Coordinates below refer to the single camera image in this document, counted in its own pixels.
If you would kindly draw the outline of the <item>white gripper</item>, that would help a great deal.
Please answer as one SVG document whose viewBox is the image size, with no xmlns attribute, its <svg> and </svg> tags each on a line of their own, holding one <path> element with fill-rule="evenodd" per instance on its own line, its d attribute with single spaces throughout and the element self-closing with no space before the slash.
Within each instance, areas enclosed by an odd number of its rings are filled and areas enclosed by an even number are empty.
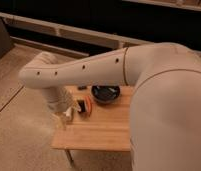
<svg viewBox="0 0 201 171">
<path fill-rule="evenodd" d="M 53 113 L 60 118 L 63 124 L 71 122 L 73 120 L 74 109 L 70 105 L 65 104 L 53 104 Z"/>
</svg>

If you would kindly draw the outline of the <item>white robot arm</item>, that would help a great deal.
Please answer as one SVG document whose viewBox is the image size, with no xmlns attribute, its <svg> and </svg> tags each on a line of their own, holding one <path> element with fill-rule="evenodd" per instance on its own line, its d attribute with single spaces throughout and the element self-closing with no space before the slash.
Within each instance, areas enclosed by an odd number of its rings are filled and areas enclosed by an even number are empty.
<svg viewBox="0 0 201 171">
<path fill-rule="evenodd" d="M 20 70 L 19 79 L 25 87 L 44 95 L 48 107 L 65 126 L 66 113 L 73 108 L 72 96 L 65 86 L 134 85 L 134 78 L 128 75 L 128 51 L 124 48 L 67 63 L 41 52 Z"/>
</svg>

